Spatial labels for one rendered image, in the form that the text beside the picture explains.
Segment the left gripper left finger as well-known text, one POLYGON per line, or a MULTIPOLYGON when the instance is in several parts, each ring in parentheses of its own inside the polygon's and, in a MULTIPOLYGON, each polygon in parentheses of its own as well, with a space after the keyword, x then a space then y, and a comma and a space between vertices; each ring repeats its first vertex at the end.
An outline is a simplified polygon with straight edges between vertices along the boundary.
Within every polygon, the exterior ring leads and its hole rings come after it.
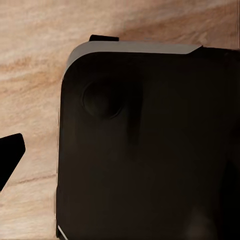
POLYGON ((21 133, 0 138, 0 192, 26 152, 21 133))

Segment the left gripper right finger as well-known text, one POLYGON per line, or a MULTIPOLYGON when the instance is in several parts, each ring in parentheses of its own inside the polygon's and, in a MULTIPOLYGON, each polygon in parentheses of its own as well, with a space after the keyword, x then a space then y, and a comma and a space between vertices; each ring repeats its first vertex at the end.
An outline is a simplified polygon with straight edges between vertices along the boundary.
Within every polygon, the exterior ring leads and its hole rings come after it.
POLYGON ((229 133, 224 150, 240 172, 240 134, 229 133))

